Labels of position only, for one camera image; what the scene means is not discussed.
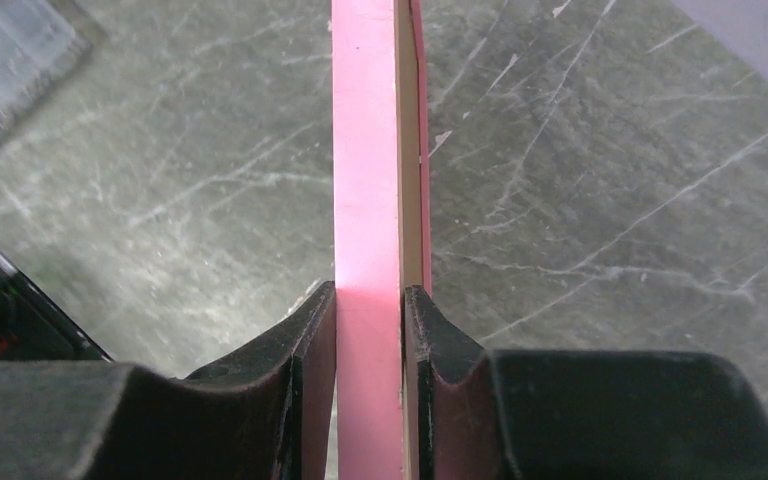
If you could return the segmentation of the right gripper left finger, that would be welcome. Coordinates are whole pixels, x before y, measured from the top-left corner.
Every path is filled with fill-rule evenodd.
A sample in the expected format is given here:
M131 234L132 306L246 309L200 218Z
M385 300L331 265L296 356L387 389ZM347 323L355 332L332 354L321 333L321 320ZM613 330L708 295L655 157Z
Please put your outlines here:
M0 479L320 479L336 289L183 379L105 361L0 362Z

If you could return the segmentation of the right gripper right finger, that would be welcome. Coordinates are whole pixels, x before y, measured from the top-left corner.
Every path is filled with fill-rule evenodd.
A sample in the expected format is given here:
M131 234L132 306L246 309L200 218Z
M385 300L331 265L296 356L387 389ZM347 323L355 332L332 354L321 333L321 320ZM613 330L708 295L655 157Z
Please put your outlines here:
M708 353L487 349L403 294L414 479L768 479L768 416Z

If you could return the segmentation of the pink wooden picture frame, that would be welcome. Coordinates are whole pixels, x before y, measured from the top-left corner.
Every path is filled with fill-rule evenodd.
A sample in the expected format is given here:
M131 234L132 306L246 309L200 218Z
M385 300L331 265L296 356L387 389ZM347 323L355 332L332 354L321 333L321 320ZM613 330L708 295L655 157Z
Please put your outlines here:
M338 475L405 477L395 3L332 5Z

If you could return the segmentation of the brown backing board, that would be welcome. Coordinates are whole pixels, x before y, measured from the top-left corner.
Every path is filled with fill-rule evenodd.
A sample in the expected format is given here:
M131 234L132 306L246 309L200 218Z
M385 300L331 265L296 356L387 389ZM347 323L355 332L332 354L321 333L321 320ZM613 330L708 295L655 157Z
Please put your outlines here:
M425 139L424 92L420 66L420 28L415 25L410 1L395 3L397 120L398 120L398 207L399 273L402 300L402 360L405 477L419 479L418 394L414 342L410 327L406 289L424 283L423 253L423 151Z

